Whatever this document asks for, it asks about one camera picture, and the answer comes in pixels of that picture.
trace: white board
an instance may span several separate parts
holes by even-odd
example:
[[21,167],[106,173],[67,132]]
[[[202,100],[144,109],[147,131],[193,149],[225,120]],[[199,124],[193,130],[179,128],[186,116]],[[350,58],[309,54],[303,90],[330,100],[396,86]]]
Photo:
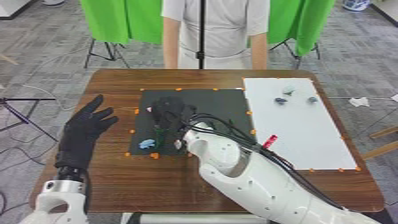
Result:
[[[282,93],[286,87],[295,89],[291,96]],[[311,79],[247,78],[245,97],[257,141],[263,144],[277,135],[270,150],[293,163],[295,169],[355,169],[355,160]],[[316,103],[307,102],[309,97],[316,97]],[[284,105],[275,103],[275,98],[287,100]]]

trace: robotic hand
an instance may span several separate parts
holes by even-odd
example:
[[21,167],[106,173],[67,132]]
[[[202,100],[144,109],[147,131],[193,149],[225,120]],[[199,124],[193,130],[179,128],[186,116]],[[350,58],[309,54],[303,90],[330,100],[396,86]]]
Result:
[[[87,194],[90,186],[83,186],[83,177],[88,185],[87,168],[96,140],[119,120],[117,117],[106,118],[113,113],[112,108],[94,112],[101,103],[103,96],[99,95],[65,123],[55,158],[58,175],[55,180],[44,183],[42,192],[35,200],[35,210],[21,224],[87,223]],[[60,205],[67,205],[67,210],[64,213],[53,213],[51,210]]]

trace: person's arm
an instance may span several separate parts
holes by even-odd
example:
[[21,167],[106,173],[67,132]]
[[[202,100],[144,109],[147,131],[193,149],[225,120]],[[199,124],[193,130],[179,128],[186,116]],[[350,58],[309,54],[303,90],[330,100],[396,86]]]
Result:
[[252,69],[266,69],[266,32],[270,17],[270,0],[247,3],[247,35],[252,44]]
[[266,33],[250,36],[250,43],[252,43],[252,69],[263,70],[266,69],[266,55],[268,55]]
[[163,17],[163,63],[165,69],[177,69],[181,22]]

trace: person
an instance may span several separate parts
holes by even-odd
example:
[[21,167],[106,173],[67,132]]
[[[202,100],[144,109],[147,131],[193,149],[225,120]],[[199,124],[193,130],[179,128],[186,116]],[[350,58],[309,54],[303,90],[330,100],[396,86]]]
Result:
[[[199,67],[199,8],[199,0],[163,0],[167,69]],[[270,0],[206,1],[204,68],[266,69],[268,14]]]

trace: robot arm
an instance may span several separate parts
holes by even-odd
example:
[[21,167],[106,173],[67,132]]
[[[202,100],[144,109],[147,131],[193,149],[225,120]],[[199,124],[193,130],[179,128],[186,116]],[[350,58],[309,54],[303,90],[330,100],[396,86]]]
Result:
[[[211,129],[204,123],[195,127]],[[202,179],[254,215],[282,224],[378,223],[323,202],[275,163],[257,152],[243,153],[231,139],[190,130],[184,141]]]

